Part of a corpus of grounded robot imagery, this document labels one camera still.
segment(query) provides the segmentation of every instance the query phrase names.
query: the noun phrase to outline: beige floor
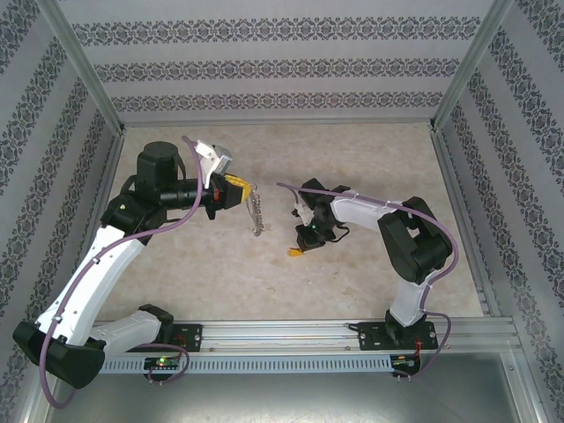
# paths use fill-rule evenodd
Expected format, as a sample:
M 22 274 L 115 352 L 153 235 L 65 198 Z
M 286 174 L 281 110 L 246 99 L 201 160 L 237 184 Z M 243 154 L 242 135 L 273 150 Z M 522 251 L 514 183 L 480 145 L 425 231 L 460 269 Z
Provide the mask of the beige floor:
M 298 224 L 293 197 L 278 181 L 302 184 L 316 177 L 327 188 L 344 184 L 384 199 L 423 197 L 459 239 L 427 132 L 421 124 L 221 126 L 128 131 L 112 197 L 146 143 L 180 140 L 223 145 L 234 161 L 230 173 L 254 182 L 262 198 L 266 231 L 253 236 L 245 205 L 209 221 L 198 211 L 185 226 L 154 237 L 130 265 L 100 312 L 115 320 L 151 302 L 176 319 L 340 319 L 383 317 L 397 274 L 376 232 L 353 226 L 339 244 L 291 258 Z M 428 309 L 452 316 L 481 315 L 464 257 L 437 282 Z

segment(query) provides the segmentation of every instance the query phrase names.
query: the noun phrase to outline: white robotic arm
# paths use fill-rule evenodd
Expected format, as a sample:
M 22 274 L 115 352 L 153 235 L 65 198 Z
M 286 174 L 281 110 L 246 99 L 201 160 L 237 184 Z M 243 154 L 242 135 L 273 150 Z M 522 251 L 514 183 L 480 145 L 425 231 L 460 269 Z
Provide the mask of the white robotic arm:
M 304 183 L 302 188 L 326 191 L 317 179 Z M 300 192 L 309 208 L 309 216 L 304 212 L 305 207 L 295 207 L 293 214 L 300 216 L 303 222 L 296 227 L 298 245 L 301 251 L 308 251 L 320 248 L 326 242 L 340 241 L 344 235 L 336 239 L 333 229 L 336 227 L 348 231 L 344 226 L 348 223 L 379 232 L 391 264 L 399 275 L 396 298 L 386 315 L 386 321 L 390 323 L 389 334 L 397 341 L 424 321 L 422 299 L 429 281 L 452 253 L 452 245 L 446 234 L 436 226 L 393 207 L 393 204 L 402 205 L 434 218 L 421 198 L 377 205 L 357 198 L 356 192 L 349 187 L 339 186 L 332 192 L 337 194 L 330 196 Z M 340 197 L 341 193 L 346 193 L 346 196 Z
M 353 190 L 345 191 L 347 194 L 355 194 Z M 380 232 L 378 221 L 386 214 L 396 209 L 381 206 L 356 198 L 335 197 L 331 201 L 331 210 L 335 219 L 343 223 L 354 223 L 368 229 Z M 423 310 L 419 307 L 421 298 L 427 287 L 428 281 L 436 271 L 431 271 L 422 283 L 416 284 L 399 278 L 397 282 L 396 297 L 390 306 L 391 315 L 404 327 L 416 323 L 423 317 Z
M 214 219 L 216 211 L 244 202 L 251 185 L 225 174 L 231 162 L 225 148 L 198 141 L 196 151 L 202 156 L 200 165 L 205 184 L 199 205 Z M 183 174 L 180 180 L 179 170 Z M 14 340 L 31 362 L 39 363 L 41 345 L 53 320 L 58 324 L 49 341 L 47 370 L 77 389 L 92 381 L 104 360 L 138 345 L 172 341 L 173 317 L 150 304 L 116 322 L 94 328 L 93 323 L 117 280 L 151 239 L 141 233 L 167 223 L 167 211 L 190 208 L 197 197 L 197 188 L 197 180 L 186 179 L 176 146 L 165 142 L 145 146 L 137 157 L 137 174 L 109 202 L 93 245 L 67 286 L 34 323 L 22 322 L 13 332 Z M 108 245 L 133 234 L 140 234 L 141 238 L 123 242 L 101 259 L 96 258 Z M 94 263 L 93 267 L 79 281 L 64 311 L 58 315 L 63 297 L 90 262 Z

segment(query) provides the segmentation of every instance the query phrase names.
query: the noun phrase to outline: wall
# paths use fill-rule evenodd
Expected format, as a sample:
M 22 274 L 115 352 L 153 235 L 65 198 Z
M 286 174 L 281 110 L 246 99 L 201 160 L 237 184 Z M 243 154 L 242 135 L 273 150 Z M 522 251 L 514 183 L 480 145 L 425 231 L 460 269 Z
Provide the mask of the wall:
M 492 0 L 67 0 L 126 123 L 425 120 Z
M 501 312 L 564 421 L 564 2 L 515 2 L 443 128 Z
M 77 266 L 113 134 L 29 0 L 0 0 L 0 421 L 27 361 L 11 342 Z

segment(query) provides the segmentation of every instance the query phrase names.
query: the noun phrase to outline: purple cable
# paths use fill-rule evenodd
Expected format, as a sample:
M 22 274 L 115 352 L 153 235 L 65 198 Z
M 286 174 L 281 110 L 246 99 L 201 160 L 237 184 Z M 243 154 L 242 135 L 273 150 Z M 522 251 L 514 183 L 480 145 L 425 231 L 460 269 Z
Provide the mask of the purple cable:
M 421 295 L 421 301 L 419 302 L 419 308 L 421 308 L 421 310 L 423 310 L 423 312 L 425 314 L 443 317 L 447 321 L 447 330 L 445 331 L 444 337 L 442 338 L 442 341 L 439 344 L 437 350 L 434 352 L 433 356 L 431 357 L 429 362 L 425 365 L 425 367 L 423 367 L 416 375 L 412 376 L 412 379 L 415 378 L 415 377 L 419 377 L 419 375 L 422 375 L 423 373 L 425 373 L 425 371 L 427 371 L 428 367 L 437 359 L 437 357 L 439 356 L 439 353 L 441 353 L 441 351 L 442 351 L 442 348 L 446 345 L 447 339 L 449 338 L 449 335 L 450 335 L 450 330 L 452 328 L 452 322 L 450 321 L 450 317 L 448 317 L 444 313 L 438 313 L 438 312 L 435 312 L 435 311 L 426 311 L 425 310 L 425 302 L 427 301 L 427 296 L 429 295 L 429 292 L 431 291 L 431 285 L 434 284 L 437 280 L 444 278 L 449 273 L 451 273 L 452 270 L 456 267 L 456 264 L 458 263 L 458 258 L 460 258 L 460 250 L 458 248 L 458 243 L 456 242 L 455 237 L 452 235 L 452 233 L 448 230 L 448 228 L 446 226 L 444 226 L 438 220 L 433 219 L 431 216 L 427 216 L 425 213 L 422 213 L 421 211 L 410 209 L 409 207 L 403 207 L 401 204 L 395 204 L 395 203 L 392 203 L 390 201 L 381 200 L 379 198 L 366 197 L 366 196 L 361 196 L 359 194 L 350 194 L 350 193 L 347 193 L 347 192 L 337 193 L 337 192 L 333 192 L 333 191 L 327 191 L 327 190 L 324 190 L 324 189 L 308 189 L 308 188 L 296 187 L 294 185 L 288 185 L 287 183 L 283 183 L 283 182 L 278 182 L 277 185 L 279 187 L 291 190 L 295 197 L 297 197 L 296 191 L 302 191 L 302 192 L 309 192 L 311 194 L 323 194 L 323 195 L 329 195 L 329 196 L 334 196 L 334 197 L 358 198 L 359 200 L 368 201 L 369 203 L 373 203 L 373 204 L 377 204 L 377 205 L 383 205 L 385 207 L 389 207 L 390 209 L 395 209 L 395 210 L 400 210 L 402 212 L 411 213 L 414 216 L 418 216 L 418 217 L 426 220 L 427 222 L 432 223 L 439 230 L 441 230 L 447 236 L 447 238 L 449 238 L 450 244 L 452 245 L 452 251 L 454 253 L 454 255 L 452 257 L 452 263 L 444 271 L 442 271 L 441 273 L 437 273 L 436 275 L 434 275 L 433 277 L 431 277 L 429 279 L 429 282 L 427 283 L 427 286 L 425 287 L 425 291 L 423 292 L 423 295 Z
M 194 200 L 194 204 L 192 205 L 192 207 L 190 208 L 188 213 L 186 213 L 186 216 L 184 216 L 182 219 L 180 219 L 179 221 L 175 222 L 174 224 L 172 224 L 170 226 L 160 227 L 158 229 L 152 229 L 150 231 L 144 231 L 144 232 L 139 233 L 139 234 L 133 234 L 133 235 L 130 235 L 130 236 L 126 236 L 125 238 L 122 238 L 121 240 L 112 242 L 110 245 L 108 245 L 107 247 L 102 249 L 100 251 L 100 253 L 98 253 L 96 256 L 94 256 L 93 259 L 90 260 L 86 264 L 86 266 L 82 269 L 82 271 L 80 271 L 80 273 L 74 279 L 72 284 L 69 286 L 69 290 L 64 295 L 63 299 L 61 300 L 61 304 L 59 305 L 59 308 L 56 310 L 55 316 L 53 317 L 53 320 L 51 321 L 51 324 L 49 325 L 47 334 L 45 336 L 45 339 L 43 340 L 43 344 L 41 345 L 41 354 L 40 354 L 40 357 L 39 357 L 39 377 L 40 377 L 40 380 L 41 380 L 41 389 L 43 390 L 43 394 L 45 394 L 45 398 L 48 400 L 48 402 L 54 408 L 62 409 L 64 407 L 66 407 L 71 402 L 71 400 L 72 400 L 72 398 L 75 394 L 75 390 L 73 390 L 71 392 L 71 394 L 69 395 L 69 397 L 62 403 L 59 403 L 53 397 L 53 394 L 51 393 L 51 390 L 50 390 L 48 382 L 47 382 L 47 350 L 48 350 L 49 342 L 50 342 L 51 338 L 53 337 L 53 334 L 55 333 L 55 328 L 56 328 L 57 324 L 59 324 L 58 321 L 61 320 L 61 316 L 63 315 L 64 308 L 69 303 L 69 300 L 71 299 L 72 294 L 77 289 L 77 286 L 80 283 L 80 281 L 82 280 L 82 278 L 94 266 L 94 262 L 98 262 L 104 255 L 106 255 L 109 251 L 111 251 L 112 249 L 114 249 L 118 245 L 121 245 L 121 244 L 123 244 L 124 242 L 127 242 L 127 241 L 137 240 L 139 238 L 143 238 L 143 237 L 146 237 L 146 236 L 163 234 L 165 232 L 172 231 L 173 229 L 176 229 L 178 226 L 186 223 L 192 216 L 194 216 L 194 213 L 196 213 L 196 210 L 197 210 L 198 206 L 200 205 L 200 200 L 202 199 L 202 181 L 204 179 L 203 176 L 202 176 L 202 168 L 200 167 L 200 161 L 199 161 L 199 158 L 197 156 L 197 152 L 196 152 L 196 148 L 194 147 L 194 143 L 192 141 L 190 141 L 190 139 L 186 136 L 182 136 L 182 141 L 184 141 L 188 145 L 188 148 L 190 149 L 190 153 L 192 154 L 192 159 L 194 159 L 194 163 L 196 164 L 196 171 L 197 171 L 196 199 Z M 174 348 L 175 350 L 179 351 L 176 348 L 176 345 L 167 345 L 167 348 Z M 186 357 L 188 358 L 188 353 L 186 352 L 186 350 L 183 350 L 183 353 L 186 353 Z

